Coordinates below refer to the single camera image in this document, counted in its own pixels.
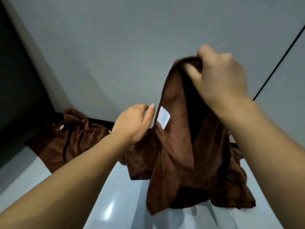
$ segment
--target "brown cloth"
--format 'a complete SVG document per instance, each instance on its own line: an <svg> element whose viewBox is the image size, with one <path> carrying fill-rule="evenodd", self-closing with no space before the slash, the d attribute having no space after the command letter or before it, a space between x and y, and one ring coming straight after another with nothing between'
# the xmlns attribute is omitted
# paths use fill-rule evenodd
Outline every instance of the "brown cloth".
<svg viewBox="0 0 305 229"><path fill-rule="evenodd" d="M163 106L170 114L165 129L156 118L153 128L120 161L132 180L150 179L146 205L152 215L208 199L219 207L252 208L255 199L239 165L243 156L230 147L227 129L185 73L186 62L202 70L197 57L174 63L157 110L158 115Z"/></svg>
<svg viewBox="0 0 305 229"><path fill-rule="evenodd" d="M104 126L90 123L88 118L76 110L67 109L63 118L64 120L56 125L45 125L25 142L51 173L109 134Z"/></svg>

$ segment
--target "brown velvet clothing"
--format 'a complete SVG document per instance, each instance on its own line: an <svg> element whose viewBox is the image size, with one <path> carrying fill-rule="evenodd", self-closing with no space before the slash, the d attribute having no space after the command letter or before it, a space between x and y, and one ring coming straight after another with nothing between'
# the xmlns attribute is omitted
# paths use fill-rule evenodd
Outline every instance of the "brown velvet clothing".
<svg viewBox="0 0 305 229"><path fill-rule="evenodd" d="M104 126L90 123L88 118L76 110L67 109L63 117L62 122L45 125L25 142L51 173L109 134Z"/></svg>
<svg viewBox="0 0 305 229"><path fill-rule="evenodd" d="M170 119L163 130L156 121L121 162L132 180L150 179L146 205L153 215L166 208L186 208L211 200L219 207L252 208L243 158L229 145L228 131L199 96L183 69L189 62L199 71L197 57L176 61L162 91L160 104Z"/></svg>

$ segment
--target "care label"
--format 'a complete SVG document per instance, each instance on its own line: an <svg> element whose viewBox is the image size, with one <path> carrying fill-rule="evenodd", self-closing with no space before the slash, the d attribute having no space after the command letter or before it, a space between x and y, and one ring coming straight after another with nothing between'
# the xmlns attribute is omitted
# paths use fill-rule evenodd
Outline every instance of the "care label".
<svg viewBox="0 0 305 229"><path fill-rule="evenodd" d="M169 112L165 108L163 108L163 106L161 106L158 114L157 122L161 125L162 129L165 129L169 119L170 119Z"/></svg>

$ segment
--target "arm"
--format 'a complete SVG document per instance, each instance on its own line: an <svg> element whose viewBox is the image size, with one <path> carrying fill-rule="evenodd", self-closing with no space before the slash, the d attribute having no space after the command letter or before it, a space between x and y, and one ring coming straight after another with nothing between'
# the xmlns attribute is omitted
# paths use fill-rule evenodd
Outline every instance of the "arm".
<svg viewBox="0 0 305 229"><path fill-rule="evenodd" d="M83 228L112 168L128 146L143 137L154 112L154 104L124 111L110 135L2 212L0 228Z"/></svg>
<svg viewBox="0 0 305 229"><path fill-rule="evenodd" d="M232 133L284 228L305 225L305 150L247 97L245 72L231 54L203 45L200 74L185 70L201 97Z"/></svg>

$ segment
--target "clothing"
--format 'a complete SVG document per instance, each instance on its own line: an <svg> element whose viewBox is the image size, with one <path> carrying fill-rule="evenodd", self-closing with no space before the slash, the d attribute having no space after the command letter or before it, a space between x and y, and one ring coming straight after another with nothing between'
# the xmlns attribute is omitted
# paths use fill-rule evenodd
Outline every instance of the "clothing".
<svg viewBox="0 0 305 229"><path fill-rule="evenodd" d="M252 208L255 199L240 167L242 154L230 147L228 130L199 96L183 69L189 62L202 71L197 57L176 61L157 110L170 114L164 128L153 128L120 160L132 180L150 179L146 205L153 215L166 208L186 208L211 200L220 207Z"/></svg>
<svg viewBox="0 0 305 229"><path fill-rule="evenodd" d="M62 122L45 125L25 142L51 173L109 134L104 126L90 123L88 118L76 110L67 109L63 117Z"/></svg>

